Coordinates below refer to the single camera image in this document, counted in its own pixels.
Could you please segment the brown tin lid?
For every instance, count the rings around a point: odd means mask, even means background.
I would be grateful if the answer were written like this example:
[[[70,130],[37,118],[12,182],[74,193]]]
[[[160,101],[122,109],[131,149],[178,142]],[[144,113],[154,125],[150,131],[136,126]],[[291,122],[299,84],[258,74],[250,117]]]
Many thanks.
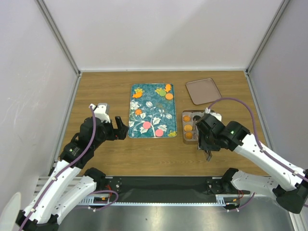
[[[211,103],[222,97],[212,78],[190,81],[185,86],[195,105]]]

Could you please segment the tan swirl cookie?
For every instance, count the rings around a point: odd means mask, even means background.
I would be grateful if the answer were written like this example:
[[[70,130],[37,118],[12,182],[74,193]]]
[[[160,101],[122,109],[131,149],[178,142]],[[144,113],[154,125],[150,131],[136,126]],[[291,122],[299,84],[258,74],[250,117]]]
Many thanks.
[[[186,132],[185,133],[185,139],[187,140],[191,140],[193,138],[193,133],[192,132]]]

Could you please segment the orange swirl cookie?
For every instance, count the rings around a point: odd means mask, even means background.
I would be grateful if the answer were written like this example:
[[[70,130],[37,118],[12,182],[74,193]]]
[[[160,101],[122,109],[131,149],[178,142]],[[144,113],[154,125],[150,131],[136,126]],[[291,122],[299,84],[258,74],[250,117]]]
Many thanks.
[[[191,120],[191,117],[189,116],[189,115],[184,115],[183,117],[182,117],[182,119],[183,119],[183,121],[184,122],[190,122],[190,120]]]

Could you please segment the orange dotted round cookie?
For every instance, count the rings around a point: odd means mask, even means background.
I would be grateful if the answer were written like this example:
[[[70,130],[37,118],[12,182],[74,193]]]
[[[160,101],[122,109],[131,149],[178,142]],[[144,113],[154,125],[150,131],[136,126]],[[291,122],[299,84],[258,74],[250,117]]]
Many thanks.
[[[184,131],[185,131],[185,132],[189,132],[189,131],[192,131],[192,130],[193,130],[192,125],[187,124],[187,125],[184,126]]]

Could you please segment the black sandwich cookie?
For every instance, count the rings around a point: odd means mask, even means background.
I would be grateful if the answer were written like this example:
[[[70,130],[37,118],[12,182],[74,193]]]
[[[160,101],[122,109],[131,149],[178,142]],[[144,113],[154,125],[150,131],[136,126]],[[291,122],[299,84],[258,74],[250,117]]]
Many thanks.
[[[198,121],[199,119],[200,119],[201,117],[199,116],[199,115],[195,115],[194,117],[193,117],[193,121]]]

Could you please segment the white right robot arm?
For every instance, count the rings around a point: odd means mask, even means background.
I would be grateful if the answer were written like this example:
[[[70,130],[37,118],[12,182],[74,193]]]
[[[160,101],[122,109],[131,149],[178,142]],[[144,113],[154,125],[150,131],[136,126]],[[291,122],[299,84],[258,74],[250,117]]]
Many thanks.
[[[233,151],[259,166],[266,176],[229,168],[220,179],[213,177],[124,177],[119,201],[124,203],[207,203],[221,194],[250,193],[269,197],[289,212],[298,214],[308,198],[308,173],[262,144],[257,135],[236,121],[224,125],[212,111],[184,112],[184,135],[198,141],[210,157],[213,151]]]

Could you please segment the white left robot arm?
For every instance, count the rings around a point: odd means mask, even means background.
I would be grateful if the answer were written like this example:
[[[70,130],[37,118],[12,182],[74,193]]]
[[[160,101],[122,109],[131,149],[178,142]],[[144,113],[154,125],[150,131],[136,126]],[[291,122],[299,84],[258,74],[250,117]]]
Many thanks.
[[[68,213],[88,195],[106,194],[107,202],[103,208],[118,200],[118,192],[107,186],[105,174],[93,167],[85,172],[78,184],[66,191],[103,142],[124,140],[128,132],[128,127],[119,116],[115,117],[117,128],[113,127],[108,115],[109,104],[91,104],[89,108],[92,116],[84,120],[80,131],[64,147],[59,161],[36,198],[19,211],[16,224],[21,231],[58,230]]]

